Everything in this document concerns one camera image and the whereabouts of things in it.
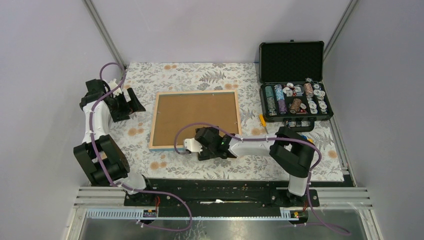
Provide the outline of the yellow handled screwdriver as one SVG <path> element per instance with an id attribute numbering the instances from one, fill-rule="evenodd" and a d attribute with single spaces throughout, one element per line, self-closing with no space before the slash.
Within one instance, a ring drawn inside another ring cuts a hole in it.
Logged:
<path id="1" fill-rule="evenodd" d="M 259 120 L 260 120 L 260 123 L 261 123 L 263 129 L 265 130 L 266 134 L 268 134 L 269 132 L 268 132 L 268 129 L 267 129 L 267 122 L 265 121 L 265 118 L 262 114 L 259 115 Z"/>

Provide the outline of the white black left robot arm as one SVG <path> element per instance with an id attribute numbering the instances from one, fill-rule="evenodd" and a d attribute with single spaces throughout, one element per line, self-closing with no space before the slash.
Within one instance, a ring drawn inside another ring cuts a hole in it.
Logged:
<path id="1" fill-rule="evenodd" d="M 114 82 L 92 79 L 85 84 L 87 93 L 79 104 L 85 115 L 85 133 L 82 143 L 74 147 L 73 154 L 92 186 L 109 186 L 105 172 L 115 183 L 127 182 L 130 166 L 110 135 L 110 123 L 128 120 L 131 114 L 146 109 L 131 87 L 127 89 L 130 100 L 126 100 Z"/>

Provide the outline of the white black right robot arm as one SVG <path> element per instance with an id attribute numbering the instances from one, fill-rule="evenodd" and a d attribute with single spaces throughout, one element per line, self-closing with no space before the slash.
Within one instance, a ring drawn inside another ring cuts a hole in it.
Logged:
<path id="1" fill-rule="evenodd" d="M 288 127 L 280 127 L 274 135 L 220 135 L 216 127 L 196 129 L 193 138 L 184 140 L 184 148 L 197 153 L 200 161 L 244 156 L 271 157 L 289 174 L 287 201 L 293 206 L 307 199 L 307 185 L 314 155 L 318 148 Z"/>

